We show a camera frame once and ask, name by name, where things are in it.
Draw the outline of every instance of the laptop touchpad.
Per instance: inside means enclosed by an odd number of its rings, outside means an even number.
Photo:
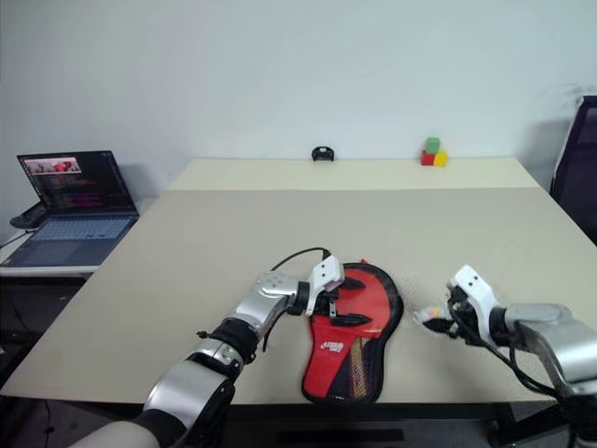
[[[23,261],[28,266],[56,266],[64,264],[81,245],[79,241],[46,242],[37,247]]]

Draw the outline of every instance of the printed logo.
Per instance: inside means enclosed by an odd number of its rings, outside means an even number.
[[[339,353],[342,351],[342,348],[344,348],[344,344],[343,343],[329,343],[329,342],[325,342],[321,344],[322,349],[329,349],[330,352],[335,352],[335,353]]]

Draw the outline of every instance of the white wall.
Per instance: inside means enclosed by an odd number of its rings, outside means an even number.
[[[516,155],[547,185],[597,92],[594,0],[1,0],[1,229],[14,156],[111,149],[138,196],[195,157]]]

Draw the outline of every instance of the laptop screen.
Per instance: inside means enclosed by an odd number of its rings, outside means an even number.
[[[18,156],[53,213],[135,211],[111,151]]]

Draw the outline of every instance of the black chair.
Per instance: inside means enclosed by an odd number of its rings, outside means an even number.
[[[549,194],[597,244],[597,96],[576,113]]]

